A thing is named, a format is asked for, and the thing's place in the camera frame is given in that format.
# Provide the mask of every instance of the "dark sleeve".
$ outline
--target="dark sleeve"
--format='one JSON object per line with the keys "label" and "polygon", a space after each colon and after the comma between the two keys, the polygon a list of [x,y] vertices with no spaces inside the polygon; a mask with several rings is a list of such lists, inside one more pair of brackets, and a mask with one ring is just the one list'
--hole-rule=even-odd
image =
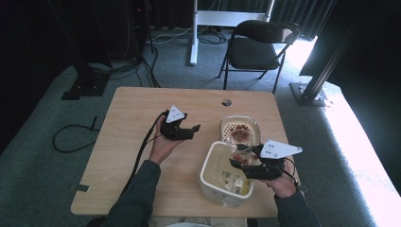
{"label": "dark sleeve", "polygon": [[318,219],[309,209],[300,191],[288,198],[274,196],[278,209],[278,221],[281,227],[288,226],[321,226]]}
{"label": "dark sleeve", "polygon": [[130,187],[110,210],[102,227],[147,226],[160,174],[160,167],[146,160],[132,178]]}

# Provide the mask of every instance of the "table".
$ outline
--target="table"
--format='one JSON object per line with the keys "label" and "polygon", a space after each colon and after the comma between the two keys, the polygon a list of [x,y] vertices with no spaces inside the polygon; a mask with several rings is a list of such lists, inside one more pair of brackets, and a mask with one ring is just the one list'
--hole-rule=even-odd
{"label": "table", "polygon": [[[230,99],[232,104],[221,102]],[[287,143],[286,133],[274,99],[265,92],[190,90],[120,87],[97,137],[71,211],[80,215],[107,215],[126,184],[138,149],[156,117],[176,105],[187,118],[183,129],[200,124],[192,140],[179,144],[162,163],[162,176],[156,190],[154,216],[172,217],[275,217],[273,192],[255,182],[253,194],[233,209],[207,200],[201,194],[199,176],[213,142],[220,140],[219,123],[227,115],[252,117],[260,129],[261,141],[268,138]],[[149,144],[141,163],[150,153]]]}
{"label": "table", "polygon": [[194,26],[191,48],[190,64],[196,65],[198,58],[198,26],[237,26],[248,20],[266,21],[270,20],[274,0],[269,1],[266,13],[259,12],[237,12],[237,11],[212,11],[198,10],[198,0],[194,0]]}

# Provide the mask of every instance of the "person's left hand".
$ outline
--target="person's left hand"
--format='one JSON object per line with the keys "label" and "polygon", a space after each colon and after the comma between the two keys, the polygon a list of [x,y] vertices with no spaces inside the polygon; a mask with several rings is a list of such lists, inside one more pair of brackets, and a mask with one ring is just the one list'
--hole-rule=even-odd
{"label": "person's left hand", "polygon": [[169,140],[160,134],[160,127],[165,119],[166,117],[162,115],[156,123],[156,132],[154,134],[155,139],[153,140],[153,147],[148,158],[157,165],[160,165],[162,161],[170,155],[173,149],[183,141]]}

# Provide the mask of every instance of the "white plastic container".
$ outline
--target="white plastic container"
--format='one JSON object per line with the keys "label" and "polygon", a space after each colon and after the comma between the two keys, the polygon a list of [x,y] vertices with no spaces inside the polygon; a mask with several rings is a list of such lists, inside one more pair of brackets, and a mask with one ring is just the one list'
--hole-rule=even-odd
{"label": "white plastic container", "polygon": [[216,203],[238,207],[253,192],[253,180],[230,164],[231,149],[221,141],[210,147],[200,172],[200,187],[205,198]]}

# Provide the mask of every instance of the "chair seat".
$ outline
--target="chair seat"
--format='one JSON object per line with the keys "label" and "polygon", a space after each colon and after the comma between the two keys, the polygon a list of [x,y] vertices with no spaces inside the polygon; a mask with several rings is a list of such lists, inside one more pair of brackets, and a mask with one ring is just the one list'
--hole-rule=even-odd
{"label": "chair seat", "polygon": [[280,62],[272,44],[248,38],[235,38],[230,49],[230,63],[236,69],[272,70]]}

